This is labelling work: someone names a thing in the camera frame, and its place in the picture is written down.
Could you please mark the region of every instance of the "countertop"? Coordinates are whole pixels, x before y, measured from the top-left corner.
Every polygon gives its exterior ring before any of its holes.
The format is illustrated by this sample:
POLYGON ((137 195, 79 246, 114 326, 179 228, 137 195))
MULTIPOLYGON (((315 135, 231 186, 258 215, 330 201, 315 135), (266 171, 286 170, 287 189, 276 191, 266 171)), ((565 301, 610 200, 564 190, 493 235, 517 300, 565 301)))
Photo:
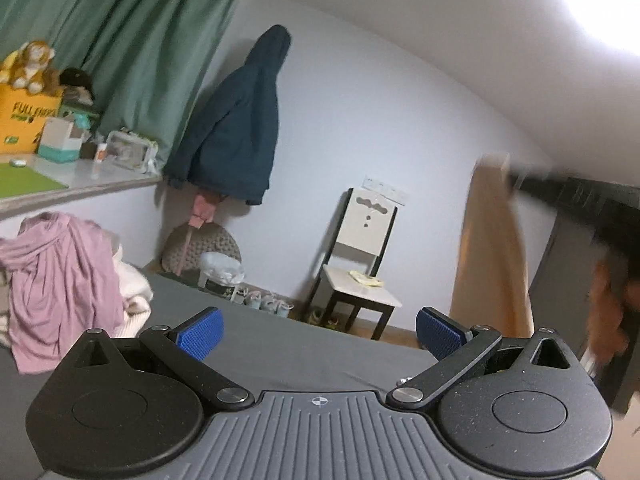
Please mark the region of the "countertop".
POLYGON ((9 162, 12 158, 25 159, 34 171, 57 180, 68 188, 0 199, 0 214, 56 200, 72 200, 92 194, 151 186, 162 180, 161 176, 126 170, 109 160, 99 163, 76 160, 57 164, 36 155, 0 155, 0 163, 9 162))

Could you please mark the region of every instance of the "gray door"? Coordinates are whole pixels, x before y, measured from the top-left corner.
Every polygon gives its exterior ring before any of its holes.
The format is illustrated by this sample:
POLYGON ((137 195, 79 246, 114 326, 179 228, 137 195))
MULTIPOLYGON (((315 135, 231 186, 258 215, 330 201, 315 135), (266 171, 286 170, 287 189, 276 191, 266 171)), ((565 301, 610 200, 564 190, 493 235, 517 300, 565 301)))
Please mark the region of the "gray door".
POLYGON ((578 356, 586 342, 593 267, 606 254, 592 238, 593 228, 558 215, 529 289, 535 327, 558 330, 578 356))

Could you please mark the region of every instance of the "person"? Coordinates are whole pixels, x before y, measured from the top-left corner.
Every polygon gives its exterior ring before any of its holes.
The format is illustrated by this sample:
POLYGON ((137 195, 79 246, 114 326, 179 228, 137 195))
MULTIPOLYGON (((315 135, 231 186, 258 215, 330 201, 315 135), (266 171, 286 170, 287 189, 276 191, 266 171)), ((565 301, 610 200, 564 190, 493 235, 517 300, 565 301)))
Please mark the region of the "person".
MULTIPOLYGON (((622 302, 611 290, 611 276, 604 262, 596 264, 589 298, 589 346, 596 361, 606 364, 613 356, 623 354, 629 341, 620 330, 622 302)), ((623 299, 629 306, 640 310, 640 282, 627 283, 623 299)))

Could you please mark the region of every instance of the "green curtain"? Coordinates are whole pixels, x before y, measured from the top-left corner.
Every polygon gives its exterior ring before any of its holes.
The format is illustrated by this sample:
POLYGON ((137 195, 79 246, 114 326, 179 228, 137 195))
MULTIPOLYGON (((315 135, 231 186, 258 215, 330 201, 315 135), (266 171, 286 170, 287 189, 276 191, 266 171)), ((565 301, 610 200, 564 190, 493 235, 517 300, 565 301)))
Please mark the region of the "green curtain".
POLYGON ((25 41, 55 47, 53 66, 92 75, 100 131, 126 126, 160 144, 184 132, 235 0, 0 0, 0 57, 25 41))

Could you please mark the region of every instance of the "metal screw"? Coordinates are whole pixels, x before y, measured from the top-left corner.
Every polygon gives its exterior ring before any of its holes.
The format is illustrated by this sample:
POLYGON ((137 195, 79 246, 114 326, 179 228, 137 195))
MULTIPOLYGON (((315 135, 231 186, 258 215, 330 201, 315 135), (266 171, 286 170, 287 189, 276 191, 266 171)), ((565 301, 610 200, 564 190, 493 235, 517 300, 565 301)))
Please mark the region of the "metal screw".
POLYGON ((244 388, 238 388, 236 386, 230 388, 223 388, 216 395, 220 402, 225 404, 237 404, 243 402, 249 398, 249 392, 244 388))
POLYGON ((420 402, 424 398, 424 394, 418 388, 398 388, 393 390, 391 395, 398 402, 405 404, 420 402))

